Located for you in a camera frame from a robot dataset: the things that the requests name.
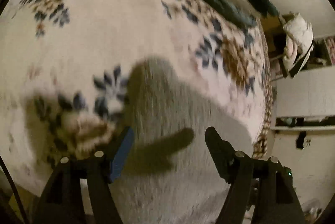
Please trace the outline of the grey fleece pants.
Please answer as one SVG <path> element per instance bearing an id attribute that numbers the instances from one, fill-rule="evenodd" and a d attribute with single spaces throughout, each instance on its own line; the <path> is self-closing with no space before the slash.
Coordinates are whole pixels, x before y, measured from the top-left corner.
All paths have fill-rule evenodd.
<path id="1" fill-rule="evenodd" d="M 213 126 L 236 150 L 251 154 L 247 129 L 180 81 L 171 64 L 149 58 L 133 68 L 123 124 L 135 138 L 110 191 L 124 223 L 214 223 L 228 184 L 205 143 Z"/>

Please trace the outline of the white wardrobe shelf unit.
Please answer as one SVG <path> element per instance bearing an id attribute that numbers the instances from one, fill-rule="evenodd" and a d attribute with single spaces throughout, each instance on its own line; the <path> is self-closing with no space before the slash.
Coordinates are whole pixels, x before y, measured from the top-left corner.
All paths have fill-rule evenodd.
<path id="1" fill-rule="evenodd" d="M 300 203 L 326 208 L 334 195 L 334 37 L 315 39 L 306 69 L 276 81 L 270 151 L 292 170 Z"/>

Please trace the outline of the floral bed quilt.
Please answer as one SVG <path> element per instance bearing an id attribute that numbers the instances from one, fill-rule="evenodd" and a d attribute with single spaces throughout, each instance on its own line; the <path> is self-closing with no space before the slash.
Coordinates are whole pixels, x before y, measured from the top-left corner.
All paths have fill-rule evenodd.
<path id="1" fill-rule="evenodd" d="M 240 29 L 203 0 L 9 0 L 1 13 L 1 151 L 14 181 L 41 194 L 58 153 L 93 144 L 62 136 L 61 108 L 115 126 L 130 73 L 149 57 L 167 59 L 264 154 L 269 64 L 255 19 Z"/>

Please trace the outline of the clothes pile on chair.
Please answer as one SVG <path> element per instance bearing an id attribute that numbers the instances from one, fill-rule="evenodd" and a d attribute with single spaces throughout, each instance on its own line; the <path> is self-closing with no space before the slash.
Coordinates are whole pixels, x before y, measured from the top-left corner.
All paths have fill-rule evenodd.
<path id="1" fill-rule="evenodd" d="M 294 78 L 308 62 L 314 48 L 312 24 L 300 13 L 279 15 L 286 44 L 281 61 L 283 78 Z"/>

